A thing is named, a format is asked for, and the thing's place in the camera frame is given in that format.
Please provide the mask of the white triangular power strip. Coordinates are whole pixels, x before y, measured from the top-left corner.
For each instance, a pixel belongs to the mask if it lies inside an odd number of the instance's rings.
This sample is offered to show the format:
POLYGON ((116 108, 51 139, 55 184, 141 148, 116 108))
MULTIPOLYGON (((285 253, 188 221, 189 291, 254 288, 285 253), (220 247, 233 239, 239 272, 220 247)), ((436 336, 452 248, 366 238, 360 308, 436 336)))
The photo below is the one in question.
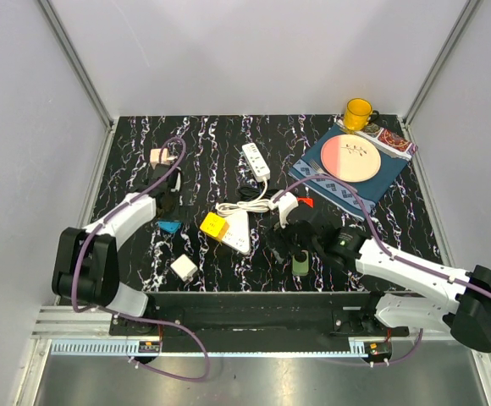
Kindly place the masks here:
POLYGON ((251 237, 248 213, 246 211, 237 211, 225 217, 225 221, 229 228, 223 236, 222 243, 243 255, 249 255, 251 237))

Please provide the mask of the green power strip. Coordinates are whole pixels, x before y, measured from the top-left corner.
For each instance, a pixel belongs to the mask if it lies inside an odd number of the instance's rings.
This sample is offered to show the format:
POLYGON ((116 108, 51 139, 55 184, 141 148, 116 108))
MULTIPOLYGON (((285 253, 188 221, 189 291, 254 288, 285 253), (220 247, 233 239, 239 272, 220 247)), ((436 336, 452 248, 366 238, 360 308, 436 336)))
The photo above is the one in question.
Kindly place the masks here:
POLYGON ((306 250, 302 250, 298 254, 293 255, 291 272, 294 277, 307 276, 309 270, 309 253, 306 250))

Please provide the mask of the beige cube socket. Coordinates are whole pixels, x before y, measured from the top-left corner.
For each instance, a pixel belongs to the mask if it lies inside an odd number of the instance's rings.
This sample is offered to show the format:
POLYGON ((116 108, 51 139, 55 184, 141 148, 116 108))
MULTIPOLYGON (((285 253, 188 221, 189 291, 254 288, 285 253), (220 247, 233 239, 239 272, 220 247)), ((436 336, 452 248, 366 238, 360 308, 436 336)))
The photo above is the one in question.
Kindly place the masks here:
POLYGON ((168 148, 151 149, 150 164, 153 168, 161 164, 171 165, 175 159, 176 157, 170 154, 168 148))

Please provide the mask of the white rectangular power strip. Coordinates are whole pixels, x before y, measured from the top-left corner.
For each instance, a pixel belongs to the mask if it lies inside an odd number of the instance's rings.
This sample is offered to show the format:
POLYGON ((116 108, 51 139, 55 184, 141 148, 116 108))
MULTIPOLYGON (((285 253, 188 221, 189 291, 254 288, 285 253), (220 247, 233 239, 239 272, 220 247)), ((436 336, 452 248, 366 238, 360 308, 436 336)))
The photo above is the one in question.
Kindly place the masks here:
POLYGON ((270 179, 270 169, 255 143, 242 146, 242 153, 257 182, 270 179))

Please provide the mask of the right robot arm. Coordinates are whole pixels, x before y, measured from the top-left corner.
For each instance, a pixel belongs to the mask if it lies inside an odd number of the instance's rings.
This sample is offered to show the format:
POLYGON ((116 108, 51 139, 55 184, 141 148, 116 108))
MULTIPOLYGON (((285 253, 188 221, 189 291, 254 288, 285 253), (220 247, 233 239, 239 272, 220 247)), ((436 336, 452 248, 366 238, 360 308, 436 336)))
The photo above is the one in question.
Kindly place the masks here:
POLYGON ((358 272, 411 291, 409 296, 380 294, 359 314, 369 335, 396 327, 447 332, 458 343, 491 353, 491 270, 472 271, 424 260, 391 247, 371 233, 343 226, 298 206, 276 222, 268 245, 278 259, 317 254, 335 271, 358 272))

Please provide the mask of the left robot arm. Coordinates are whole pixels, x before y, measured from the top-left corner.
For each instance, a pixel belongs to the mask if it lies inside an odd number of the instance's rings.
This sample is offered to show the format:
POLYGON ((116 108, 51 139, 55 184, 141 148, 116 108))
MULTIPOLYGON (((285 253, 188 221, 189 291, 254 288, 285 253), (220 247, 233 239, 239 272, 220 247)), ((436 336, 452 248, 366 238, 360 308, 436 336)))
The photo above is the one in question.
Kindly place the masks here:
POLYGON ((135 332, 151 333, 157 314, 148 309, 147 294, 120 281, 119 250, 145 224, 178 215, 181 185, 179 167, 157 164, 151 176, 107 215, 83 228, 62 231, 52 291, 78 304, 128 315, 128 325, 135 332))

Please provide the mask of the yellow cube socket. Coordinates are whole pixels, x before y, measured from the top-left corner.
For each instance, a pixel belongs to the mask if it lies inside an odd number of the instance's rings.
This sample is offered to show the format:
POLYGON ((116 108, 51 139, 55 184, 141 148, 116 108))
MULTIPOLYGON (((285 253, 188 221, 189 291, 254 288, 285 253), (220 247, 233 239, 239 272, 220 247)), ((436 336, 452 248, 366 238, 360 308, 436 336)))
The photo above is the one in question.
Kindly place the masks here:
POLYGON ((200 230, 208 237, 222 242, 229 230, 229 223, 217 213, 208 212, 200 225, 200 230))

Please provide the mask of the red cube socket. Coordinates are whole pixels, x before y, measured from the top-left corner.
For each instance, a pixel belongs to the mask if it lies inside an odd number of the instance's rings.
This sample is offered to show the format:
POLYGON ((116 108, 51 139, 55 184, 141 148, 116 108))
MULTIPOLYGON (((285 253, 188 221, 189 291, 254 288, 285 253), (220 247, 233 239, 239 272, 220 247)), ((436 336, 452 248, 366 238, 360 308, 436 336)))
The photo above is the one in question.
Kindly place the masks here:
POLYGON ((308 198, 308 197, 298 197, 297 201, 299 203, 304 203, 308 205, 309 207, 313 208, 314 207, 314 200, 313 198, 308 198))

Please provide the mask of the blue plug adapter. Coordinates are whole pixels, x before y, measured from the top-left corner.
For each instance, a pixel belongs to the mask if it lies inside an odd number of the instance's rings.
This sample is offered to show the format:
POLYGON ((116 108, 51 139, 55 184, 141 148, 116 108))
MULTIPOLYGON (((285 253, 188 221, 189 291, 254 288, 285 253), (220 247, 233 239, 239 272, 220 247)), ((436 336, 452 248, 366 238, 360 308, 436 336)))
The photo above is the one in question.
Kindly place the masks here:
POLYGON ((175 234, 180 230, 182 223, 181 222, 170 222, 170 221, 159 221, 157 223, 157 225, 165 233, 175 234))

